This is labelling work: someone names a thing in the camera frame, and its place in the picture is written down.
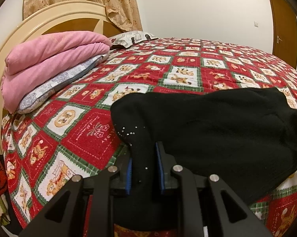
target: metal screw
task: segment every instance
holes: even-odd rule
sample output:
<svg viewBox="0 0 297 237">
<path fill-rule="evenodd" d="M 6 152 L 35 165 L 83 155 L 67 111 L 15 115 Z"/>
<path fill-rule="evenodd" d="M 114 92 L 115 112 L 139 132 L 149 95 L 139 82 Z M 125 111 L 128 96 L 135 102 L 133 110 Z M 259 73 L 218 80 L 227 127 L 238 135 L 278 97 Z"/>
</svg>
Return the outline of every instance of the metal screw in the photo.
<svg viewBox="0 0 297 237">
<path fill-rule="evenodd" d="M 212 182 L 217 182 L 217 181 L 220 180 L 220 177 L 218 175 L 216 175 L 216 174 L 213 174 L 213 175 L 210 176 L 210 180 Z"/>
<path fill-rule="evenodd" d="M 82 179 L 82 176 L 80 176 L 80 175 L 74 175 L 72 177 L 73 182 L 79 182 L 81 179 Z"/>
<path fill-rule="evenodd" d="M 181 172 L 184 168 L 181 165 L 175 165 L 173 166 L 173 170 L 175 172 Z"/>
<path fill-rule="evenodd" d="M 108 171 L 111 172 L 111 173 L 114 173 L 118 170 L 118 168 L 116 166 L 110 166 L 108 167 Z"/>
</svg>

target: bedspread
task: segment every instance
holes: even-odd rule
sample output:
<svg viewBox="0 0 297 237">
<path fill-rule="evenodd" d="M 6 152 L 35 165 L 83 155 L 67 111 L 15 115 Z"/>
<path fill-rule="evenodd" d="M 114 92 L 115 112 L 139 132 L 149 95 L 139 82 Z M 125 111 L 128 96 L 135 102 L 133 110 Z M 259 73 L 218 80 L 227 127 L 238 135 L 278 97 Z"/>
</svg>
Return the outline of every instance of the bedspread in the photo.
<svg viewBox="0 0 297 237">
<path fill-rule="evenodd" d="M 119 98 L 132 92 L 204 94 L 244 87 L 277 87 L 297 109 L 297 72 L 271 54 L 230 43 L 156 39 L 115 51 L 37 111 L 5 117 L 8 188 L 22 226 L 74 174 L 95 175 L 127 148 L 110 118 L 110 106 Z M 274 236 L 282 236 L 297 215 L 297 171 L 251 209 Z M 115 231 L 139 234 L 118 226 Z"/>
</svg>

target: cream headboard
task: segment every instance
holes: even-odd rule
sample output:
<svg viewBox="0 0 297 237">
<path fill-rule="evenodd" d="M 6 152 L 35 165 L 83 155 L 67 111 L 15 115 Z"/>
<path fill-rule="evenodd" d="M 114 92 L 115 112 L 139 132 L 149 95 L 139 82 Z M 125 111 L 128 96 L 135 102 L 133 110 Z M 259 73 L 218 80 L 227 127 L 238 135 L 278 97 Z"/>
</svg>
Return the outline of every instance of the cream headboard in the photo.
<svg viewBox="0 0 297 237">
<path fill-rule="evenodd" d="M 78 30 L 94 31 L 107 37 L 122 33 L 122 30 L 107 18 L 105 6 L 99 3 L 75 0 L 47 6 L 24 20 L 1 46 L 0 83 L 4 72 L 4 60 L 15 45 L 34 39 L 42 34 Z M 3 110 L 3 97 L 0 92 L 0 130 L 4 114 L 7 114 L 7 112 Z"/>
</svg>

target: folded blanket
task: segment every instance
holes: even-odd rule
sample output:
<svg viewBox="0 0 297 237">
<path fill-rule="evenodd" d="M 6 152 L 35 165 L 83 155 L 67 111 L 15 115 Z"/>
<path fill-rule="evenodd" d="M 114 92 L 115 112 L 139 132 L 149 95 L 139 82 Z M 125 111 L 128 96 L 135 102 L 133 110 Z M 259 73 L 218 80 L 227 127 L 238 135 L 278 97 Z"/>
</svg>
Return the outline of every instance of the folded blanket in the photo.
<svg viewBox="0 0 297 237">
<path fill-rule="evenodd" d="M 112 46 L 106 36 L 91 31 L 68 31 L 42 35 L 21 43 L 11 50 L 5 59 L 5 75 L 16 74 L 73 47 L 96 42 Z"/>
<path fill-rule="evenodd" d="M 22 98 L 35 87 L 97 54 L 108 53 L 109 49 L 110 46 L 101 42 L 81 45 L 53 55 L 17 74 L 4 75 L 1 85 L 4 108 L 10 113 L 15 112 Z"/>
<path fill-rule="evenodd" d="M 297 110 L 277 88 L 130 93 L 110 110 L 132 156 L 131 194 L 114 200 L 114 222 L 122 227 L 176 228 L 177 200 L 157 194 L 156 141 L 194 174 L 222 177 L 247 204 L 297 170 Z"/>
</svg>

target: brown door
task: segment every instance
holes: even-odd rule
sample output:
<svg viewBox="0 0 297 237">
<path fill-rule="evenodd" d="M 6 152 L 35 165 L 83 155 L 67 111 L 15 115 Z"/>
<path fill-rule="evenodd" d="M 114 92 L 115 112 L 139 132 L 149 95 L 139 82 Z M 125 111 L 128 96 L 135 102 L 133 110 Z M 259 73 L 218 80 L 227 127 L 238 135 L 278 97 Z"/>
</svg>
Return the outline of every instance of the brown door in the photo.
<svg viewBox="0 0 297 237">
<path fill-rule="evenodd" d="M 297 68 L 297 17 L 286 0 L 270 0 L 274 21 L 272 54 Z"/>
</svg>

